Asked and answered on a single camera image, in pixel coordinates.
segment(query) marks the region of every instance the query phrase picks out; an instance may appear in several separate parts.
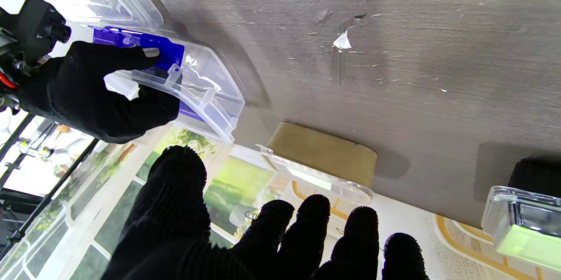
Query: gray wooden surface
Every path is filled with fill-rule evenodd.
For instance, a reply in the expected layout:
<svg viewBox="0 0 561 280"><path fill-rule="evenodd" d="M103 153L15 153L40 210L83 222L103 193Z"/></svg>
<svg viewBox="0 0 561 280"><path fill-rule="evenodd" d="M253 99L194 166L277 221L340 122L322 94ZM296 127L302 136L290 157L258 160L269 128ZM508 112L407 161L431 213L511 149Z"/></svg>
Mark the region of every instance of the gray wooden surface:
<svg viewBox="0 0 561 280"><path fill-rule="evenodd" d="M154 2L230 63L238 144L281 121L360 142L379 155L375 192L474 226L517 160L559 151L561 0Z"/></svg>

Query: tree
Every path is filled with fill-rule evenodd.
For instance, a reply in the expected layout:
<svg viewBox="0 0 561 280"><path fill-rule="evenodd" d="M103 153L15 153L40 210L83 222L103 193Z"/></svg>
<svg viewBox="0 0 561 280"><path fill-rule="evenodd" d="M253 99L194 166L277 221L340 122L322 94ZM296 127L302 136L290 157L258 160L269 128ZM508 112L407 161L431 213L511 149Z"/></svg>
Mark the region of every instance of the tree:
<svg viewBox="0 0 561 280"><path fill-rule="evenodd" d="M214 154L216 152L214 145L207 138L186 129L181 129L177 132L177 144L182 146L188 145L199 154L203 152Z"/></svg>

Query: gloved hand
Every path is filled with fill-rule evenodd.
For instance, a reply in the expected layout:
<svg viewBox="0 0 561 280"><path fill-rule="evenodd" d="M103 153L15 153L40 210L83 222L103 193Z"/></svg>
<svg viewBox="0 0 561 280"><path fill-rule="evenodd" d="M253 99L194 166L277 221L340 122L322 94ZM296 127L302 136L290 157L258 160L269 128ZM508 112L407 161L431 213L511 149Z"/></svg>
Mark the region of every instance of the gloved hand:
<svg viewBox="0 0 561 280"><path fill-rule="evenodd" d="M140 47L74 42L65 57L48 60L12 93L26 112L122 144L176 119L179 100L141 85L138 98L129 101L108 91L103 78L117 70L144 70L157 60Z"/></svg>
<svg viewBox="0 0 561 280"><path fill-rule="evenodd" d="M378 219L372 208L352 211L331 260L319 268L330 211L326 197L304 200L286 233L293 206L266 203L240 242L226 250L209 244L205 182L204 164L193 150L167 148L150 169L102 279L376 279ZM383 280L428 279L411 236L390 236L384 256Z"/></svg>

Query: green plastic piece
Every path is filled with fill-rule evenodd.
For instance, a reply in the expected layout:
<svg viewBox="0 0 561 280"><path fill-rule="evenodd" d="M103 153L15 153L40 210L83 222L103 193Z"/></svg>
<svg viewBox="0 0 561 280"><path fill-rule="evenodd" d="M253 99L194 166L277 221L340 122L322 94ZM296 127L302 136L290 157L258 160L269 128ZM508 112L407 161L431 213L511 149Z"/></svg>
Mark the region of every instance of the green plastic piece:
<svg viewBox="0 0 561 280"><path fill-rule="evenodd" d="M513 225L497 252L561 271L561 238Z"/></svg>

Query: camera rig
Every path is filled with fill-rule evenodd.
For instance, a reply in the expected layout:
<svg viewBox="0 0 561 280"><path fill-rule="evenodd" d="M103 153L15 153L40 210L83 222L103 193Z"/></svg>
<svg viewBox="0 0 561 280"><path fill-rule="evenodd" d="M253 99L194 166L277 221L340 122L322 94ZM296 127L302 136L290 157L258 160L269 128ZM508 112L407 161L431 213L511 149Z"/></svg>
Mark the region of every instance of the camera rig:
<svg viewBox="0 0 561 280"><path fill-rule="evenodd" d="M29 80L52 52L56 42L66 43L71 29L66 19L43 0L25 0L18 14L0 7L0 112L19 104L9 94Z"/></svg>

